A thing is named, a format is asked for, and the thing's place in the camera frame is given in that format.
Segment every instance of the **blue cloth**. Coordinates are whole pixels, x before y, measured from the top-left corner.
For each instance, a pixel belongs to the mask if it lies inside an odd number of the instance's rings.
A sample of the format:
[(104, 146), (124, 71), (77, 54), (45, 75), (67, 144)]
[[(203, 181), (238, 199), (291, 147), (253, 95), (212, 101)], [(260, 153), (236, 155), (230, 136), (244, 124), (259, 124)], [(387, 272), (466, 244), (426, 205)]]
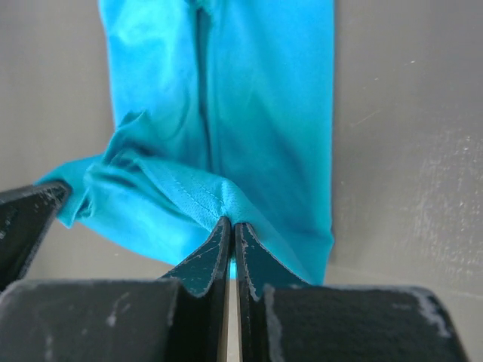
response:
[(101, 0), (115, 133), (41, 182), (59, 218), (177, 264), (221, 216), (320, 284), (331, 235), (332, 0)]

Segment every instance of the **gray surface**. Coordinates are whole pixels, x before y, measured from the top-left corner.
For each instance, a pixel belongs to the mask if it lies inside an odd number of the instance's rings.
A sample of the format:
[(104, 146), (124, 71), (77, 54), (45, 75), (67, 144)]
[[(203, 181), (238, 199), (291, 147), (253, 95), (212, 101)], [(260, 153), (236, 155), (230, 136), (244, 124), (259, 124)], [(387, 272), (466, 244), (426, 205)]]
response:
[[(483, 360), (483, 2), (338, 8), (327, 282), (430, 287)], [(1, 189), (103, 151), (112, 122), (95, 0), (0, 0), (0, 110)], [(168, 268), (55, 223), (29, 276), (154, 278)], [(235, 359), (235, 309), (230, 317)]]

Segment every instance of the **cloth fold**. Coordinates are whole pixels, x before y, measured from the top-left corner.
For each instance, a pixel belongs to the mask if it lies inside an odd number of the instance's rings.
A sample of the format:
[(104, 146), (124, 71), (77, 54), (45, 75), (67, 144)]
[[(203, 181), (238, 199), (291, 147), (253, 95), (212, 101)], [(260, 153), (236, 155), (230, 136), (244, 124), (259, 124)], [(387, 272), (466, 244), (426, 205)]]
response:
[(320, 284), (331, 235), (329, 0), (101, 0), (115, 133), (59, 218), (177, 264), (221, 216)]

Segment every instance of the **folded cloth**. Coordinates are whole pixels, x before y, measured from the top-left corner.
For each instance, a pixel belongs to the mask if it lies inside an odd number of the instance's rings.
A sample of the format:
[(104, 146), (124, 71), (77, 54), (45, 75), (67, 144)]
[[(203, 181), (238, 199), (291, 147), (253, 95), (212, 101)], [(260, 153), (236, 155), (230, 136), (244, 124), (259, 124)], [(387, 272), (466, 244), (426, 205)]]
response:
[(40, 182), (59, 218), (177, 264), (221, 216), (320, 284), (331, 235), (332, 0), (100, 0), (115, 133)]

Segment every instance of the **scratched surface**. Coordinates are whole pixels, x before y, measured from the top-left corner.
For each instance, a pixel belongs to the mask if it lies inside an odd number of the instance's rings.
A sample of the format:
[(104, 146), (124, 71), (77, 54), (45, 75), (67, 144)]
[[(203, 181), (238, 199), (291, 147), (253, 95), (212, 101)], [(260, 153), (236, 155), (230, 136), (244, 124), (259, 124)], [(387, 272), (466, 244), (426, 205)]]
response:
[(451, 295), (480, 357), (482, 16), (479, 0), (339, 2), (331, 258)]

